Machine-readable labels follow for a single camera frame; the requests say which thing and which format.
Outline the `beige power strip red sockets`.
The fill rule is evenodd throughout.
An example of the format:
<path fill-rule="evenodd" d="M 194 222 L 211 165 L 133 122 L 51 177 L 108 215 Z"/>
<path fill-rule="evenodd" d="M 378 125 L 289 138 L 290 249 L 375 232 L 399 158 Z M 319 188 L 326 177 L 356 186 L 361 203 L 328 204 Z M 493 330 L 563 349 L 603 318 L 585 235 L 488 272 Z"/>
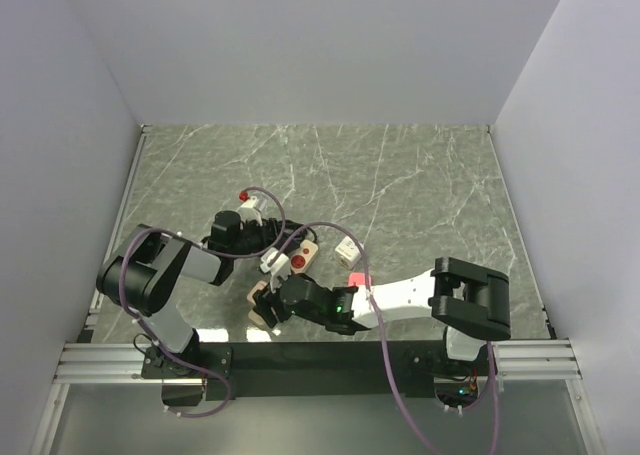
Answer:
<path fill-rule="evenodd" d="M 315 259 L 318 250 L 319 247 L 316 243 L 305 239 L 297 249 L 293 250 L 289 255 L 285 254 L 290 259 L 291 275 L 304 273 Z M 277 290 L 275 292 L 270 291 L 272 293 L 272 303 L 280 322 L 290 318 L 290 315 L 287 315 L 284 311 L 283 302 L 279 299 Z"/>

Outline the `pink cube socket adapter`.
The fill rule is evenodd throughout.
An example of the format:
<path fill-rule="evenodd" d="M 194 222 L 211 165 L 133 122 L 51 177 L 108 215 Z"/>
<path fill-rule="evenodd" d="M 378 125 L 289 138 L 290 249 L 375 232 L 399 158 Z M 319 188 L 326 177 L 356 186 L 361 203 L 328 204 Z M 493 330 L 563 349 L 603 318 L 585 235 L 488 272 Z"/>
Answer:
<path fill-rule="evenodd" d="M 272 329 L 279 323 L 268 282 L 257 282 L 247 295 L 247 300 L 251 304 L 248 316 L 255 325 L 261 329 Z"/>

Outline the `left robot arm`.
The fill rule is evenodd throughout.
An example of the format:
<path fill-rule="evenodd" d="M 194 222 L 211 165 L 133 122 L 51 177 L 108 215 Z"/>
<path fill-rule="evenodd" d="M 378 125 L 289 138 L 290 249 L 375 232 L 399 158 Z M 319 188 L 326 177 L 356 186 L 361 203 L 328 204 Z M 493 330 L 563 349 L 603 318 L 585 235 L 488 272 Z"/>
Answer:
<path fill-rule="evenodd" d="M 199 367 L 200 340 L 172 300 L 178 279 L 220 286 L 236 260 L 272 246 L 281 231 L 282 223 L 275 218 L 244 220 L 231 210 L 215 215 L 210 233 L 199 244 L 140 224 L 104 262 L 96 289 L 141 321 L 146 334 L 167 349 L 166 367 L 186 377 Z"/>

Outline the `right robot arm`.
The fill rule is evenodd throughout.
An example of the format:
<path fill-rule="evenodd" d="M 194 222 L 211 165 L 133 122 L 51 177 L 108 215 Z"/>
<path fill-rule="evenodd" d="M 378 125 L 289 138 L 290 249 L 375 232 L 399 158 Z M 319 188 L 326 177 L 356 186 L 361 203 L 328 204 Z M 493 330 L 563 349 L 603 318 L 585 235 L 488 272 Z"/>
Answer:
<path fill-rule="evenodd" d="M 351 336 L 388 322 L 432 318 L 447 326 L 439 349 L 444 370 L 460 374 L 488 342 L 511 338 L 509 277 L 467 261 L 442 257 L 408 279 L 366 287 L 325 288 L 304 273 L 254 287 L 247 299 L 256 323 L 273 328 L 297 316 Z"/>

